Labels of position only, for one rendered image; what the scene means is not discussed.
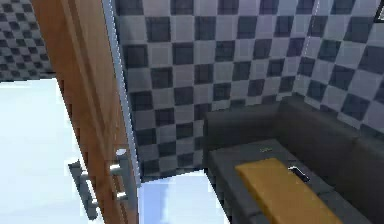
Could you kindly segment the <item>brown wooden room door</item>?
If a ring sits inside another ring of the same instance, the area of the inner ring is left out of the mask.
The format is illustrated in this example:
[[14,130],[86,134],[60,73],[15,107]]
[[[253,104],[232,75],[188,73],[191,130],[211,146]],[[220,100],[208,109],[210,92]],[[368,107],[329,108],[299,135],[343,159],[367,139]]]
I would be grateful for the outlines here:
[[102,0],[31,0],[105,224],[139,224],[110,173],[129,149]]

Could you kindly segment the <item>black cellphone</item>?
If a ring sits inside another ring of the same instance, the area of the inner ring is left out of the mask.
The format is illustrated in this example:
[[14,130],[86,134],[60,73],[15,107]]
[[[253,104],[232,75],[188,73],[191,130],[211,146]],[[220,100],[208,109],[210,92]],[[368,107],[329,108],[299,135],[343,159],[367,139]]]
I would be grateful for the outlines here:
[[310,178],[304,174],[298,167],[296,166],[291,166],[288,168],[292,173],[294,173],[297,177],[299,177],[303,182],[309,182]]

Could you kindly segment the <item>dark grey sofa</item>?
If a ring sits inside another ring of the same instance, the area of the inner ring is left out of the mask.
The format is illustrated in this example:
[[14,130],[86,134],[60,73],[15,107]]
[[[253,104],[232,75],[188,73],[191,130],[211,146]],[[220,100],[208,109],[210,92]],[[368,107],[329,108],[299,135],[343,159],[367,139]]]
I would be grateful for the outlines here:
[[203,168],[230,224],[272,224],[235,171],[268,158],[297,167],[344,224],[384,224],[384,140],[295,96],[206,114]]

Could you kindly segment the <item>dark framed wall picture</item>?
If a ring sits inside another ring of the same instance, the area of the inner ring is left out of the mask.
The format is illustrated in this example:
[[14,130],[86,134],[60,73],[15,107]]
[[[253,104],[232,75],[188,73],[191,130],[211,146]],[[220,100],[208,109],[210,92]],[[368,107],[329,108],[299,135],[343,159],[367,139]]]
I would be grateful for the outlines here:
[[380,0],[380,4],[374,16],[375,23],[384,23],[384,0]]

